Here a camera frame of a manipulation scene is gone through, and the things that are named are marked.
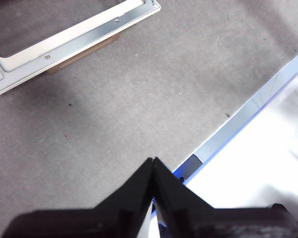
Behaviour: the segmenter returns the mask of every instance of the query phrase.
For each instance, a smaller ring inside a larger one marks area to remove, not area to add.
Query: gray floor
[[[159,2],[0,96],[0,234],[22,212],[95,206],[148,156],[175,169],[298,54],[298,0]]]

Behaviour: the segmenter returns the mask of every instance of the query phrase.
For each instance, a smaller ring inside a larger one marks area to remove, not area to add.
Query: silver metal frame
[[[114,17],[103,25],[71,40],[40,57],[7,72],[0,65],[0,95],[80,52],[106,40],[118,32],[160,11],[156,0],[144,0],[144,4]]]

